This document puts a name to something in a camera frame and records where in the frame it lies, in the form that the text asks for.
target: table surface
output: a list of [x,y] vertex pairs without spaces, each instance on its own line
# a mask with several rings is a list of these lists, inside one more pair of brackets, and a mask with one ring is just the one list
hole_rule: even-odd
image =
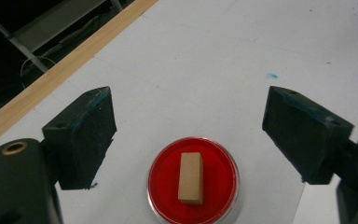
[[135,1],[4,107],[0,145],[42,140],[82,92],[110,86],[118,132],[96,188],[60,190],[65,223],[155,223],[148,169],[187,136],[238,164],[236,223],[338,223],[337,178],[301,183],[261,123],[269,86],[281,86],[353,123],[358,141],[358,1],[155,2]]

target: dark floor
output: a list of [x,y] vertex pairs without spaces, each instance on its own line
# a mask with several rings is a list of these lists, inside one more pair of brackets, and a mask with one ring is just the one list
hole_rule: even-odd
[[[120,3],[124,8],[132,1],[123,0]],[[116,15],[116,9],[106,2],[38,49],[34,55],[40,57],[39,60],[45,66],[52,67]],[[6,51],[5,57],[2,60],[0,58],[0,108],[43,76],[43,73],[16,49],[12,51]]]

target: brass ring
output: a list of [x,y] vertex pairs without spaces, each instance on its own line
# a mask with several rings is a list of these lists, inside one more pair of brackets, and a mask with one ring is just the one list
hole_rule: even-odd
[[7,147],[5,147],[2,150],[2,154],[4,156],[12,156],[12,155],[21,153],[27,147],[28,147],[28,143],[26,143],[26,142],[15,142],[15,143],[12,143],[12,144],[8,145]]

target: rectangular wooden block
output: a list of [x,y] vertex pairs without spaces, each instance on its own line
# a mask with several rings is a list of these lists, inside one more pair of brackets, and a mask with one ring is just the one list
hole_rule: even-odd
[[199,152],[184,152],[180,161],[178,199],[186,204],[202,204],[203,162]]

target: red circular lid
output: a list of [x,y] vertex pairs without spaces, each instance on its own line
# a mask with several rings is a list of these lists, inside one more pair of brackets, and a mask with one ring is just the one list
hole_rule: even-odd
[[[199,152],[203,160],[203,204],[178,200],[182,152]],[[206,138],[189,137],[165,147],[148,177],[148,197],[158,215],[171,223],[212,223],[226,214],[237,192],[234,161],[220,145]]]

